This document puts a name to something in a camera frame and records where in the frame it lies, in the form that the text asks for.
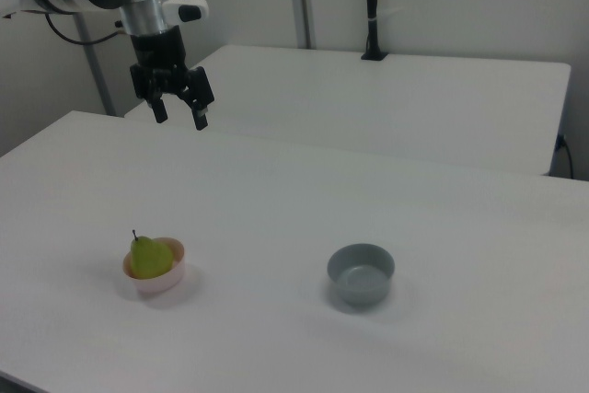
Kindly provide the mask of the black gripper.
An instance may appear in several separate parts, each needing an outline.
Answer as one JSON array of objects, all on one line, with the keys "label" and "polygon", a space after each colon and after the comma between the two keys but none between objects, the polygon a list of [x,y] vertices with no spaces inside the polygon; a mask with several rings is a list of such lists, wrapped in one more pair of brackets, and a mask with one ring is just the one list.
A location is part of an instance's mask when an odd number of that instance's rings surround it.
[{"label": "black gripper", "polygon": [[130,67],[135,95],[147,103],[156,122],[167,120],[162,92],[180,93],[179,98],[191,109],[196,130],[205,129],[206,113],[214,102],[214,93],[203,67],[188,70],[180,28],[132,35],[131,42],[137,57],[137,63]]}]

